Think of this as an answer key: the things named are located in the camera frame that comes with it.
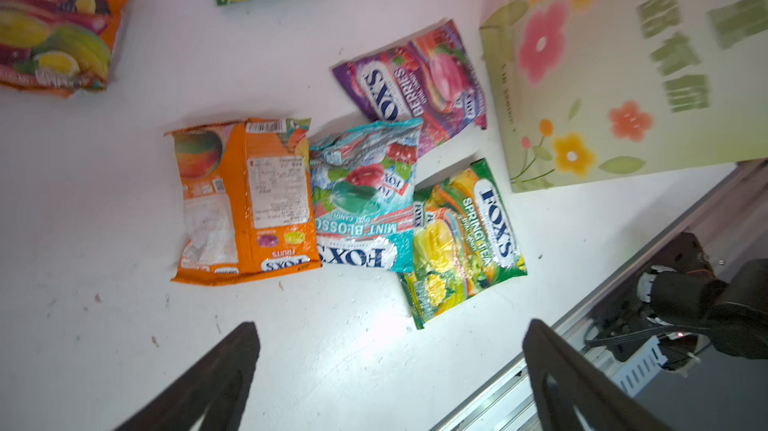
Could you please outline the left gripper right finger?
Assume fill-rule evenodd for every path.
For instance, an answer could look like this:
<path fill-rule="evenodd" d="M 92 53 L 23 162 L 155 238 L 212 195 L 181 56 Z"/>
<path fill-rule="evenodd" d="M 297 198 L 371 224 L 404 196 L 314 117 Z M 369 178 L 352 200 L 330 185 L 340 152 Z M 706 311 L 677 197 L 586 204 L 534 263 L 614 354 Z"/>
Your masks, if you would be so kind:
<path fill-rule="evenodd" d="M 541 320 L 523 340 L 544 430 L 667 430 L 669 427 L 590 364 Z"/>

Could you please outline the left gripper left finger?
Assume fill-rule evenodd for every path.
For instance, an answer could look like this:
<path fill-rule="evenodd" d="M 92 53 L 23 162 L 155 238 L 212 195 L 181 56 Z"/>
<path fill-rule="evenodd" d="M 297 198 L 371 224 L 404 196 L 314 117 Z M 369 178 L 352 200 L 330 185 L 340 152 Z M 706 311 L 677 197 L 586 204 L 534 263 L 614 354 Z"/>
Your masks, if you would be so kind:
<path fill-rule="evenodd" d="M 237 430 L 261 350 L 257 328 L 243 322 L 120 430 Z"/>

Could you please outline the illustrated paper gift bag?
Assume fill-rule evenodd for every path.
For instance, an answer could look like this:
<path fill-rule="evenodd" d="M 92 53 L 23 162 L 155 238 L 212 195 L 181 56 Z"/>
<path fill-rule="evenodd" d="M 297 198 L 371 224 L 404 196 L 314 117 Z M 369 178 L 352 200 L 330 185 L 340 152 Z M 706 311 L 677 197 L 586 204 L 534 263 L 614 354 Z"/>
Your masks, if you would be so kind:
<path fill-rule="evenodd" d="M 767 155 L 767 0 L 508 0 L 479 33 L 516 192 Z"/>

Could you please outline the red orange Fox's fruits bag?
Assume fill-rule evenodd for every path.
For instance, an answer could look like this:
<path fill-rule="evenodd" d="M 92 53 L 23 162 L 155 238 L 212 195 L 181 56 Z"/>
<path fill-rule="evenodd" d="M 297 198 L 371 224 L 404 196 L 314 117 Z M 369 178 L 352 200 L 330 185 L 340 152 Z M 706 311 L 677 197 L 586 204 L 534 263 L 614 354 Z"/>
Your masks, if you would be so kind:
<path fill-rule="evenodd" d="M 129 0 L 1 0 L 1 84 L 69 97 L 110 82 Z"/>

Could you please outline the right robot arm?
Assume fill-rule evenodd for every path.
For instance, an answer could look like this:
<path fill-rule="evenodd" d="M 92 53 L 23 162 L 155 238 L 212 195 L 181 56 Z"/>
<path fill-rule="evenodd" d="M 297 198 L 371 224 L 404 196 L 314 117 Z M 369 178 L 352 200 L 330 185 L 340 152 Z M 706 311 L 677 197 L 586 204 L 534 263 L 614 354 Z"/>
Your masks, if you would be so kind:
<path fill-rule="evenodd" d="M 613 347 L 652 337 L 688 333 L 704 336 L 723 354 L 767 358 L 767 261 L 745 263 L 731 281 L 704 270 L 681 273 L 653 266 L 635 286 L 647 311 L 648 328 L 587 340 L 589 348 Z"/>

